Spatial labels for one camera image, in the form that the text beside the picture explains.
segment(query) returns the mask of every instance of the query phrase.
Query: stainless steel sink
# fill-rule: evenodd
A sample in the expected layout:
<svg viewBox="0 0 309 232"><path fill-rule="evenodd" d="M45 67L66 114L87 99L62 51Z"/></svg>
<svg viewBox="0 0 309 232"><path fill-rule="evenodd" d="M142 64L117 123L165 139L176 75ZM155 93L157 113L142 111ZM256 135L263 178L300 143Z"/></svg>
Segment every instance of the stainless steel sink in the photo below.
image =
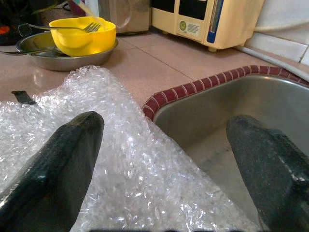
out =
<svg viewBox="0 0 309 232"><path fill-rule="evenodd" d="M154 122L258 224L225 132L230 117L243 114L281 130L309 154L309 88L267 75L249 75L170 103Z"/></svg>

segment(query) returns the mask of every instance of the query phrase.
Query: metal fork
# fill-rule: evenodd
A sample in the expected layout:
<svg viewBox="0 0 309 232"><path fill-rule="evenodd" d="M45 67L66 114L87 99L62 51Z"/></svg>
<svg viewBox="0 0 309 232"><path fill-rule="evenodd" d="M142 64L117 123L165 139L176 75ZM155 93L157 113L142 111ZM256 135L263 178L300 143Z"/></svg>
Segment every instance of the metal fork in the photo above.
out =
<svg viewBox="0 0 309 232"><path fill-rule="evenodd" d="M97 31L101 25L99 23L90 23L85 28L76 28L76 27L45 27L45 26L36 26L29 23L24 23L18 26L18 31L21 36L27 36L31 34L31 28L43 29L43 30L53 30L53 29L78 29L85 32L94 32Z"/></svg>

